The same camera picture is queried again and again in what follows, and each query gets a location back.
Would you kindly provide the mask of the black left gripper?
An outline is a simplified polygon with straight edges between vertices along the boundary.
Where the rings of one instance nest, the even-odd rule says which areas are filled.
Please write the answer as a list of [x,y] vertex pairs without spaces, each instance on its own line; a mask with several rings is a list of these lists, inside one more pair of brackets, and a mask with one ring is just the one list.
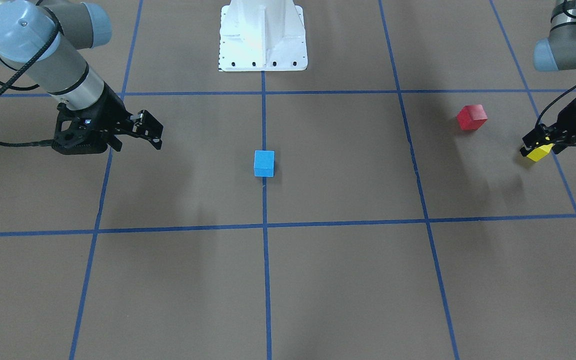
[[557,121],[552,126],[538,123],[522,138],[522,142],[523,146],[528,148],[553,144],[551,150],[557,155],[567,148],[576,147],[576,98],[559,112]]

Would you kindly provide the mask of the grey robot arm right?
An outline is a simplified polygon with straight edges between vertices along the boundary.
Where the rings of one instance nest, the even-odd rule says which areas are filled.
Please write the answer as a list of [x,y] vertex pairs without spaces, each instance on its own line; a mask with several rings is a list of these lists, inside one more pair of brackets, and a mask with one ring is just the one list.
[[103,7],[69,0],[0,1],[0,97],[43,89],[57,102],[54,136],[0,147],[50,147],[62,155],[120,151],[120,135],[162,148],[163,125],[150,112],[130,113],[80,54],[109,43]]

